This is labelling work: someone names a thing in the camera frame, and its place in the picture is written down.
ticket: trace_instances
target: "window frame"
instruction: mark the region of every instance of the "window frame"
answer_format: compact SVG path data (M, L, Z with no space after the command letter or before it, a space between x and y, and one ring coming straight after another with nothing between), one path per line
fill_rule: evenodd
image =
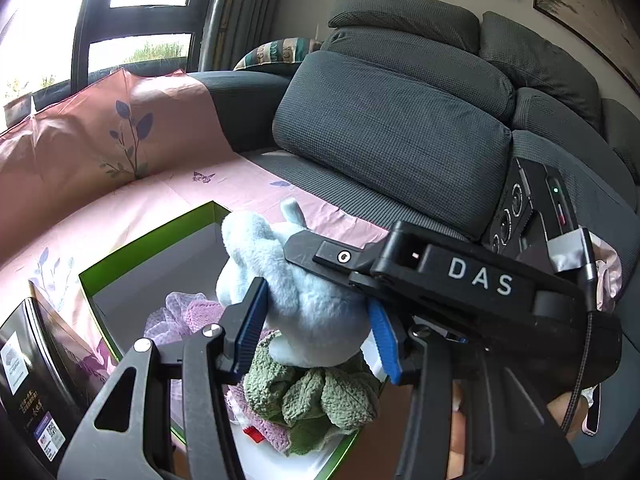
M71 58L71 95L88 85L92 43L157 34L190 34L187 72L196 72L210 0L187 0L185 6L113 7L111 0L82 0Z

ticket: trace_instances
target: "red button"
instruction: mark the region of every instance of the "red button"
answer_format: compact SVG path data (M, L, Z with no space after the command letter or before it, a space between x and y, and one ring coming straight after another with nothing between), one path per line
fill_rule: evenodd
M564 227L566 225L566 218L564 218L564 212L562 212L562 205L558 204L558 219L560 225Z

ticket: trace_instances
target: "decorative pillow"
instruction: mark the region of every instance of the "decorative pillow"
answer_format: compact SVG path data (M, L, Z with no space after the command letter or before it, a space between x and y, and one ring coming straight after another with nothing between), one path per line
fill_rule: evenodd
M234 70L252 70L293 76L307 54L320 50L322 42L310 38L271 41L244 56Z

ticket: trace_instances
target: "blue gripper pad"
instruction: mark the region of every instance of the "blue gripper pad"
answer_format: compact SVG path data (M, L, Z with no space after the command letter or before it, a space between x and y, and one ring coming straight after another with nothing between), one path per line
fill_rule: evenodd
M399 384L402 368L398 353L398 339L391 325L385 307L378 300L369 300L367 304L369 322L376 340L382 366L393 384Z
M260 332L264 326L269 303L269 286L267 280L254 280L245 295L245 301L250 301L242 326L236 336L233 372L238 378L245 375L254 360L255 347L260 339Z

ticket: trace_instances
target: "qr code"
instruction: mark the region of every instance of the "qr code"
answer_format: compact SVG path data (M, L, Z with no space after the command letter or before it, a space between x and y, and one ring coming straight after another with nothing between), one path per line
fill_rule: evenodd
M60 431L60 428L56 424L55 420L51 419L51 422L47 425L47 428L45 431L49 435L51 442L56 448L59 449L62 446L62 444L64 444L65 437L64 435L62 435L62 432Z
M38 444L49 461L52 462L62 448L62 445L65 443L65 436L60 431L56 421L53 420L51 414L48 412L38 427L38 432L40 431L41 433L38 437Z
M55 447L53 447L50 443L44 449L44 454L47 455L47 458L49 459L49 462L53 461L53 457L55 457L57 452L58 452L58 450Z

